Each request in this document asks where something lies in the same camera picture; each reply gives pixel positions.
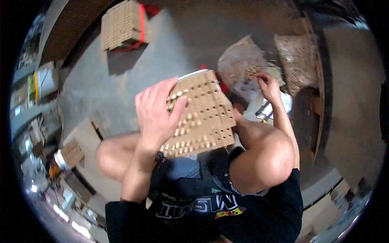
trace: clear plastic bag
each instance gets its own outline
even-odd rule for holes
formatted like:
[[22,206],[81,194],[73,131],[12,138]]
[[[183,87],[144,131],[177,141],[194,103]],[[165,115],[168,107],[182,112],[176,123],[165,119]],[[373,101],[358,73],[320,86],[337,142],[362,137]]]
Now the clear plastic bag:
[[316,36],[275,35],[274,43],[280,53],[286,83],[294,97],[303,87],[317,83]]
[[250,102],[259,92],[255,74],[266,70],[266,59],[248,35],[224,51],[217,62],[217,70],[231,92]]

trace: leg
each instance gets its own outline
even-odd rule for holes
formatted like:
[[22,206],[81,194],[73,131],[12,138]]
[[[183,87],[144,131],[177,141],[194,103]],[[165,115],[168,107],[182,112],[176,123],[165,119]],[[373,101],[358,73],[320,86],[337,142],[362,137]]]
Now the leg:
[[96,162],[111,179],[122,182],[140,138],[140,133],[103,140],[96,150]]
[[290,138],[269,124],[248,121],[240,114],[235,117],[234,131],[246,151],[230,164],[234,188],[242,194],[252,194],[284,182],[294,163]]

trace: perforated cardboard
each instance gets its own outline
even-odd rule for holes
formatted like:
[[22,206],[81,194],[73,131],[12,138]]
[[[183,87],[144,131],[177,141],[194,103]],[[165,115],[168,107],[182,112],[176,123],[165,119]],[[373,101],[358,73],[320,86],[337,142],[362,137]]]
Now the perforated cardboard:
[[[102,17],[101,45],[103,50],[132,46],[141,40],[140,6],[134,1],[123,1],[110,8]],[[149,20],[143,12],[143,43],[149,43]]]
[[61,155],[71,168],[84,160],[84,152],[81,150],[76,140],[67,143],[64,148],[61,149]]
[[166,108],[174,109],[178,97],[188,103],[173,136],[161,147],[167,158],[198,154],[234,143],[236,125],[231,102],[220,90],[213,70],[201,70],[179,78]]

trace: red tape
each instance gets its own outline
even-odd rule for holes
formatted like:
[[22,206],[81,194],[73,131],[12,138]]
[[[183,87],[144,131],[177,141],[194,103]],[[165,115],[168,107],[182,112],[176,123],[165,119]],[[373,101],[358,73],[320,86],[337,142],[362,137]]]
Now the red tape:
[[137,43],[135,43],[134,45],[132,45],[132,46],[126,47],[124,49],[114,50],[114,52],[127,52],[127,51],[130,51],[132,49],[140,47],[140,45],[144,42],[144,40],[145,40],[145,31],[144,31],[144,22],[143,22],[144,12],[145,12],[144,5],[143,4],[139,4],[140,40]]

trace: knee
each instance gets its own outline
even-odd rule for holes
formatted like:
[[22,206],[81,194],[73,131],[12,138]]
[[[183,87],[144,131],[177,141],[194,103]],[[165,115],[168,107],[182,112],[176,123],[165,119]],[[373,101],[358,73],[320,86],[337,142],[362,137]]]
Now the knee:
[[294,149],[291,139],[281,130],[268,134],[262,142],[261,160],[266,161],[266,176],[263,184],[267,187],[283,183],[289,178],[294,164]]
[[106,170],[112,157],[112,145],[109,141],[102,141],[96,149],[96,163],[100,170]]

